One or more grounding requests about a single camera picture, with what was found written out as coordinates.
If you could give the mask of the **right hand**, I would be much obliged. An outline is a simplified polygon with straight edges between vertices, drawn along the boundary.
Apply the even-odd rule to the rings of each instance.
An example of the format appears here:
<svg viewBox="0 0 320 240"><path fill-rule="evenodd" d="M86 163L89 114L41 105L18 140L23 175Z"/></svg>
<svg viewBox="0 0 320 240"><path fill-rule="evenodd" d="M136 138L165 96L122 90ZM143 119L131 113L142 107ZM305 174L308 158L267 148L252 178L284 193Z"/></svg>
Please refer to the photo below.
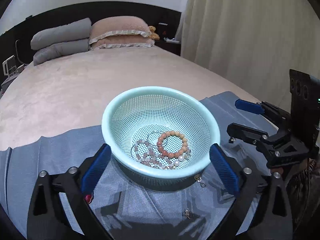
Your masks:
<svg viewBox="0 0 320 240"><path fill-rule="evenodd" d="M273 169L270 169L270 171L271 171L271 173L279 173L280 175L282 175L283 174L283 172L284 172L284 170L283 170L283 168L282 167L280 167L280 168L273 168Z"/></svg>

